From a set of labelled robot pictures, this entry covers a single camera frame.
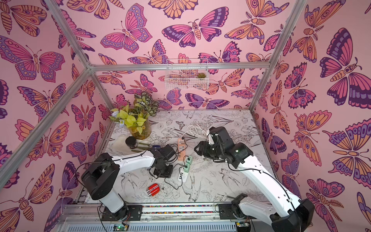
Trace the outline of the white power strip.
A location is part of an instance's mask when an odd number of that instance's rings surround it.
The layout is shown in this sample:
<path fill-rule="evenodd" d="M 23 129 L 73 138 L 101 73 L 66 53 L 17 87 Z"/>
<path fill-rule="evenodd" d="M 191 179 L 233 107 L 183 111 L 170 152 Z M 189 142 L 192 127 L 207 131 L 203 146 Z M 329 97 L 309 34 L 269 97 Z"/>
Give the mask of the white power strip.
<path fill-rule="evenodd" d="M 187 181 L 188 175 L 189 175 L 189 173 L 184 172 L 184 171 L 180 171 L 178 181 L 180 183 L 185 183 Z"/>

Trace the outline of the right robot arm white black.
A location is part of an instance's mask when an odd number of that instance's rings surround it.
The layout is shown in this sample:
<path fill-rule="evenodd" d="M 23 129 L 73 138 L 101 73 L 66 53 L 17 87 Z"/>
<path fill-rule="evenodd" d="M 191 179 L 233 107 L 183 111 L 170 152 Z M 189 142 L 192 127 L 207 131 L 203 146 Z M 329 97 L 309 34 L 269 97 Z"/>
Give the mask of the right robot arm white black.
<path fill-rule="evenodd" d="M 256 218 L 275 232 L 304 232 L 312 223 L 314 205 L 284 187 L 260 163 L 253 151 L 243 143 L 234 143 L 224 127 L 211 127 L 207 139 L 200 141 L 194 151 L 202 157 L 224 162 L 231 171 L 242 173 L 268 199 L 255 201 L 241 193 L 231 202 L 236 218 Z"/>

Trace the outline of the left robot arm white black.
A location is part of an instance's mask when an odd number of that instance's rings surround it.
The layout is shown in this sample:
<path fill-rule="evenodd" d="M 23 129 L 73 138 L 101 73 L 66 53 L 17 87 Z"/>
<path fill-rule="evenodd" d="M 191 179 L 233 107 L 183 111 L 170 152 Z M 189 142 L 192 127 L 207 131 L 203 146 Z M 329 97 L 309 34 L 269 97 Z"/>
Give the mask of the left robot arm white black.
<path fill-rule="evenodd" d="M 170 178 L 173 165 L 170 159 L 175 150 L 166 145 L 163 148 L 152 147 L 148 150 L 124 156 L 111 156 L 107 152 L 100 154 L 82 174 L 81 181 L 92 200 L 99 201 L 108 210 L 110 220 L 122 220 L 129 217 L 129 209 L 123 198 L 114 189 L 116 179 L 123 174 L 137 169 L 153 170 L 154 178 Z"/>

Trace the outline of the orange power strip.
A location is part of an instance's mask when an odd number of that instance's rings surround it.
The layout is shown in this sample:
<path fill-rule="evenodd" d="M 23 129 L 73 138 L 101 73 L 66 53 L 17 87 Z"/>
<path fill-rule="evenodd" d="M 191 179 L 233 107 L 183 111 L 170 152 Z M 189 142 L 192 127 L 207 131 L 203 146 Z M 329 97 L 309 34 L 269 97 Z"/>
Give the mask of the orange power strip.
<path fill-rule="evenodd" d="M 187 144 L 185 145 L 177 145 L 177 150 L 178 150 L 178 161 L 182 161 L 185 157 L 185 152 L 186 152 Z"/>

